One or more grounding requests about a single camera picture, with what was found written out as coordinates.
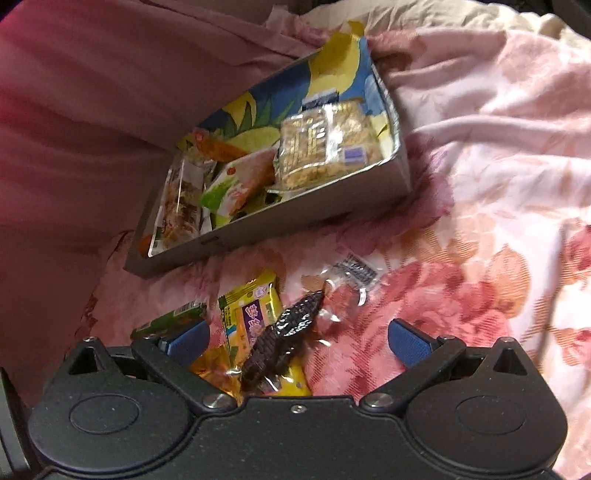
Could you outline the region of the green sausage stick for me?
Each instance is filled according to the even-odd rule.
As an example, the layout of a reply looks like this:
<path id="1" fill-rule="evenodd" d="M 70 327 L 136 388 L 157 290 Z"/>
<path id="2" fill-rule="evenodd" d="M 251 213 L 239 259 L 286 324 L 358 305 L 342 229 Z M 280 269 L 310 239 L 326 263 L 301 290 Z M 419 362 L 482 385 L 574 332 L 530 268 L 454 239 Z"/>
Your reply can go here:
<path id="1" fill-rule="evenodd" d="M 207 314 L 207 305 L 204 302 L 193 300 L 184 304 L 140 327 L 132 330 L 131 340 L 146 338 L 149 336 L 166 336 L 178 330 L 204 321 Z"/>

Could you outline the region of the grey cardboard tray box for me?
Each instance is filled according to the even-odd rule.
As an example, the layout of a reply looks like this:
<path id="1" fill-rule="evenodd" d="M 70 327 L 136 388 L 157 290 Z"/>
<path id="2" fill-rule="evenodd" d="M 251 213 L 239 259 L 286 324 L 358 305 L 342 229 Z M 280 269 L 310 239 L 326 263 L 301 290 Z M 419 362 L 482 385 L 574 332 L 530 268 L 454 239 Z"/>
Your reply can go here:
<path id="1" fill-rule="evenodd" d="M 274 180 L 273 185 L 266 186 L 253 196 L 231 218 L 221 217 L 201 206 L 200 234 L 197 238 L 155 257 L 142 258 L 138 244 L 144 236 L 152 236 L 165 177 L 163 183 L 154 189 L 140 217 L 124 264 L 126 271 L 141 278 L 150 278 L 221 252 L 285 235 L 334 216 L 406 195 L 411 180 L 399 115 L 375 64 L 374 74 L 383 94 L 390 126 L 386 138 L 378 137 L 383 154 L 381 161 L 310 189 L 283 191 Z M 175 146 L 173 160 L 186 152 L 205 157 L 195 146 L 184 151 Z M 215 162 L 205 180 L 204 189 L 220 169 L 221 164 Z"/>

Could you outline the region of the small orange fruit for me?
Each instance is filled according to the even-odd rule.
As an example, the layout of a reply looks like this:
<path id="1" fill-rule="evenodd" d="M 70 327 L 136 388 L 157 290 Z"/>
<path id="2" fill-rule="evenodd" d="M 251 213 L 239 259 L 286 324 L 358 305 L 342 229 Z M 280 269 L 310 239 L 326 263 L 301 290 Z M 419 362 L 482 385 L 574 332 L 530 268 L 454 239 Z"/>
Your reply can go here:
<path id="1" fill-rule="evenodd" d="M 144 236 L 138 244 L 138 252 L 142 258 L 147 258 L 152 241 L 151 235 Z"/>

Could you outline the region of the yellow green snack packet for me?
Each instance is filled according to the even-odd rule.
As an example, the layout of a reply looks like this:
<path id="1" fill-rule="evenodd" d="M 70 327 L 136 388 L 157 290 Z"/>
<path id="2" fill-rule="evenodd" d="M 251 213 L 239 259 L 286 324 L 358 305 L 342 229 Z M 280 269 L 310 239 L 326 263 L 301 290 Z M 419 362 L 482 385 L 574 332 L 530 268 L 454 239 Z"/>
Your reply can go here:
<path id="1" fill-rule="evenodd" d="M 232 289 L 217 299 L 221 311 L 228 356 L 226 378 L 230 381 L 229 392 L 238 403 L 246 396 L 308 396 L 311 389 L 304 375 L 301 359 L 290 361 L 281 374 L 266 374 L 259 387 L 245 390 L 242 386 L 242 366 L 266 327 L 273 325 L 283 304 L 277 291 L 277 275 L 263 270 L 256 278 Z"/>

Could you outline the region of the blue white snack stick packet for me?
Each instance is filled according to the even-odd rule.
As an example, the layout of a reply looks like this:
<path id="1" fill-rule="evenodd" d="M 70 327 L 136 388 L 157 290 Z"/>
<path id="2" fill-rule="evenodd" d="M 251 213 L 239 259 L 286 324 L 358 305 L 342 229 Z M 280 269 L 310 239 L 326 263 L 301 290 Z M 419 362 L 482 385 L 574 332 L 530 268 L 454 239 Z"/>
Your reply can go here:
<path id="1" fill-rule="evenodd" d="M 339 101 L 339 91 L 335 89 L 329 89 L 322 92 L 308 95 L 301 102 L 301 111 L 307 111 L 322 107 L 325 104 L 331 104 Z"/>

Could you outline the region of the mixed nut bar packet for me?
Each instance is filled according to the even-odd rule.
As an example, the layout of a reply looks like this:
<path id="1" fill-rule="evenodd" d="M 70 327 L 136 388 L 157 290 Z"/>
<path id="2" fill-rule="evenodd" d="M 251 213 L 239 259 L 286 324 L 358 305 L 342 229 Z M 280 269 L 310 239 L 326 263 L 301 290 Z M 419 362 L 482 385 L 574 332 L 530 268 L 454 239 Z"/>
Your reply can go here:
<path id="1" fill-rule="evenodd" d="M 160 196 L 149 257 L 171 250 L 200 234 L 200 198 L 205 180 L 214 166 L 214 161 L 188 152 L 173 160 Z"/>

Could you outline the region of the pink floral bed blanket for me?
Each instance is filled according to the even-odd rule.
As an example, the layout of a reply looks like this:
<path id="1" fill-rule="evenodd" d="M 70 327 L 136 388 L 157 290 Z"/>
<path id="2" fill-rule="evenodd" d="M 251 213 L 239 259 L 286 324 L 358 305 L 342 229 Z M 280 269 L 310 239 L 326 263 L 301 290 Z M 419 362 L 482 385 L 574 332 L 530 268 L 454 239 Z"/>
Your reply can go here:
<path id="1" fill-rule="evenodd" d="M 315 285 L 339 252 L 381 273 L 367 303 L 335 290 L 305 374 L 318 396 L 360 397 L 402 371 L 388 348 L 395 317 L 473 346 L 516 338 L 569 424 L 556 463 L 590 475 L 590 44 L 558 19 L 465 1 L 342 1 L 270 29 L 320 45 L 365 27 L 401 114 L 414 193 L 404 202 L 274 238 L 141 280 L 111 251 L 77 336 L 109 345 L 196 297 L 270 269 L 284 303 Z"/>

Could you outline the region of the peanut brittle clear packet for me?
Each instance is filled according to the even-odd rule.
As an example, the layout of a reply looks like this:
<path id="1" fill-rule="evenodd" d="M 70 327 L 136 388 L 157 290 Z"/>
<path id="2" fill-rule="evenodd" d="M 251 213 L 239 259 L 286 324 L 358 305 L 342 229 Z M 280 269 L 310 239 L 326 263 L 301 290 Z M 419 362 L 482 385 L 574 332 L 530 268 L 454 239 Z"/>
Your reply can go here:
<path id="1" fill-rule="evenodd" d="M 273 162 L 276 186 L 310 189 L 382 159 L 378 136 L 359 100 L 324 104 L 281 122 Z"/>

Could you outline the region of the orange candy clear bag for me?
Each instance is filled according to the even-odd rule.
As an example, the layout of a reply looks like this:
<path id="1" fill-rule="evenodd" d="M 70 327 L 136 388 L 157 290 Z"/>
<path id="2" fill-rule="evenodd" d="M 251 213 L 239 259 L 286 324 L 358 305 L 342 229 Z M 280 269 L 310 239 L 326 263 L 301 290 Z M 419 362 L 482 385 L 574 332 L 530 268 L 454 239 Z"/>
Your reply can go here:
<path id="1" fill-rule="evenodd" d="M 208 131 L 196 128 L 192 132 L 194 146 L 205 158 L 221 164 L 211 184 L 201 194 L 200 204 L 211 213 L 231 218 L 253 196 L 276 179 L 273 161 L 276 148 L 259 149 L 252 153 L 217 140 Z"/>

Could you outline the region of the pink curtain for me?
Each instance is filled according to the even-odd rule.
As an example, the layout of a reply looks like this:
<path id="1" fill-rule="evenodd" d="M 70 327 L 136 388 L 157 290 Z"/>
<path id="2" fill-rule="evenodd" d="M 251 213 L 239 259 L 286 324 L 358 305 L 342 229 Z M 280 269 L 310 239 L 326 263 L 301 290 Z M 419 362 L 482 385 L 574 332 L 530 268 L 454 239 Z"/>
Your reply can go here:
<path id="1" fill-rule="evenodd" d="M 311 43 L 183 1 L 23 1 L 1 23 L 1 364 L 35 403 L 173 144 Z"/>

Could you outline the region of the dark dried plum packet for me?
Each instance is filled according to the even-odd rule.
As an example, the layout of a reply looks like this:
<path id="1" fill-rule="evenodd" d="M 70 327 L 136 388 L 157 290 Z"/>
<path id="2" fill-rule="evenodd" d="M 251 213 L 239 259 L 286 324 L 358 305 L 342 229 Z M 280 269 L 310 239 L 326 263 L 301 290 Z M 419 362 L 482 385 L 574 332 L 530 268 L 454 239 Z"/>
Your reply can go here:
<path id="1" fill-rule="evenodd" d="M 353 318 L 370 300 L 383 270 L 353 253 L 315 275 L 301 279 L 303 295 L 283 309 L 256 336 L 239 365 L 245 396 L 309 396 L 311 382 L 304 361 L 315 347 L 329 347 L 329 336 Z"/>

